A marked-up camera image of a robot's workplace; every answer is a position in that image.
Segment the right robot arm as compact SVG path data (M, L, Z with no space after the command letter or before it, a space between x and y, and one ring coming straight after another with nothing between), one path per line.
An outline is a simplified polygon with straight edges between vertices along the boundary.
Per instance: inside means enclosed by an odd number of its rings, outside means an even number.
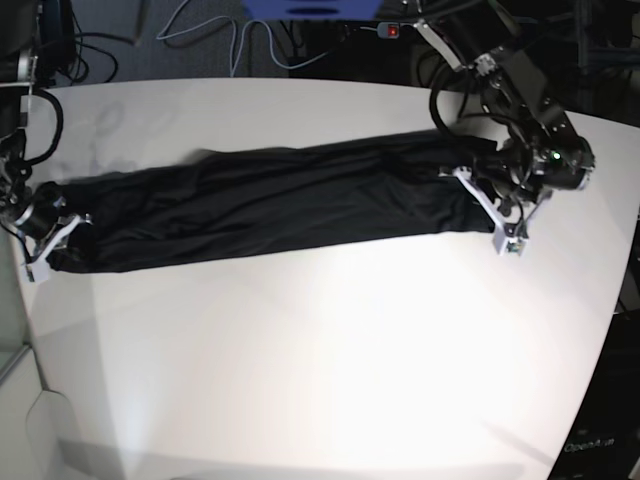
M51 272L49 257L68 246L71 234L90 225L90 214L67 215L66 198L53 182L35 189L28 185L33 168L55 153L61 140L64 114L59 100L35 87L38 56L24 47L1 59L1 228L18 240L27 281L42 283ZM28 159L26 128L33 98L48 102L55 114L51 145Z

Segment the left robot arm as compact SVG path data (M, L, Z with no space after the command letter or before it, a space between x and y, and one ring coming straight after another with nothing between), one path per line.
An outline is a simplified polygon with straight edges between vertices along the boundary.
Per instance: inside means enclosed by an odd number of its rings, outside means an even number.
M434 75L429 111L437 130L472 160L449 171L493 223L498 254L521 254L528 225L556 191L585 188L595 168L586 139L548 91L545 75L517 46L519 28L496 1L406 1L411 25L444 60ZM483 153L455 135L438 111L449 77L464 73L480 89L481 111L505 126L503 147Z

